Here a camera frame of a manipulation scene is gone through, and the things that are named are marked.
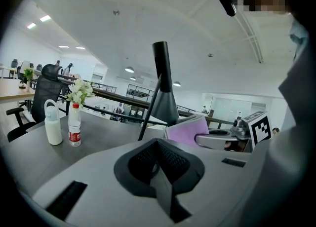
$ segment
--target gray desk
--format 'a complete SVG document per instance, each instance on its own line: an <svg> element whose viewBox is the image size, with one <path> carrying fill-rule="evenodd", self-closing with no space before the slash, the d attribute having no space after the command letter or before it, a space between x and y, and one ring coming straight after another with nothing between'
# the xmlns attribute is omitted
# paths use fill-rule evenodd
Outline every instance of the gray desk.
<svg viewBox="0 0 316 227"><path fill-rule="evenodd" d="M63 142L52 146L42 126L12 141L1 149L18 188L33 196L45 182L83 157L138 140L141 127L110 121L81 112L81 145L68 142L68 117L61 118ZM162 138L163 131L146 129L144 141Z"/></svg>

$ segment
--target black slot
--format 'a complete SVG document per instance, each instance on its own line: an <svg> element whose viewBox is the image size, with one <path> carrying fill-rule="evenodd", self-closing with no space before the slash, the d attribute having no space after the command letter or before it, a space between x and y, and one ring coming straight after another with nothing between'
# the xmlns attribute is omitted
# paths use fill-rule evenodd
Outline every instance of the black slot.
<svg viewBox="0 0 316 227"><path fill-rule="evenodd" d="M47 207L47 212L55 217L65 220L75 203L79 200L87 184L73 181L58 197Z"/></svg>
<svg viewBox="0 0 316 227"><path fill-rule="evenodd" d="M224 158L222 160L223 163L232 165L232 166L239 166L239 167L244 167L244 165L246 164L245 161L241 161L241 160L235 160L235 159L231 159L231 158Z"/></svg>

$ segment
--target vase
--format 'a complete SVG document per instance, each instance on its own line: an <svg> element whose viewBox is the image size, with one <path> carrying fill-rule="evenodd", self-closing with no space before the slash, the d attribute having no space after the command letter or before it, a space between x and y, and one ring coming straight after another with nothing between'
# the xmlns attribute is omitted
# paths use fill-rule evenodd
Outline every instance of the vase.
<svg viewBox="0 0 316 227"><path fill-rule="evenodd" d="M30 91L30 82L29 81L26 83L26 89L25 90L26 91Z"/></svg>

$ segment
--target water bottle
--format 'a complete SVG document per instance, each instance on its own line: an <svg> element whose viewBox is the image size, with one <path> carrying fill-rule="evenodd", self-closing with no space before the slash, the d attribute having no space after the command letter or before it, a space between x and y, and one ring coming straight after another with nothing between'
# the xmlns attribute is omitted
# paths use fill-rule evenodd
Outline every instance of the water bottle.
<svg viewBox="0 0 316 227"><path fill-rule="evenodd" d="M80 134L81 116L79 110L79 103L73 103L69 110L68 127L69 127L69 142L72 146L79 146L81 144Z"/></svg>
<svg viewBox="0 0 316 227"><path fill-rule="evenodd" d="M54 106L47 106L48 103L52 103ZM59 145L63 138L61 136L59 110L57 104L53 100L47 100L44 104L45 111L45 129L48 142L51 145Z"/></svg>

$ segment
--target chair armrest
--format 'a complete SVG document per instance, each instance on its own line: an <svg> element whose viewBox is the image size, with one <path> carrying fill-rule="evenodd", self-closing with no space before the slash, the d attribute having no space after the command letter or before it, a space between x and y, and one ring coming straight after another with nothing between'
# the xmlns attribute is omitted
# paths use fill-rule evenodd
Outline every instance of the chair armrest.
<svg viewBox="0 0 316 227"><path fill-rule="evenodd" d="M15 109L10 109L6 111L6 115L11 115L11 114L18 114L22 112L24 109L23 108L15 108Z"/></svg>

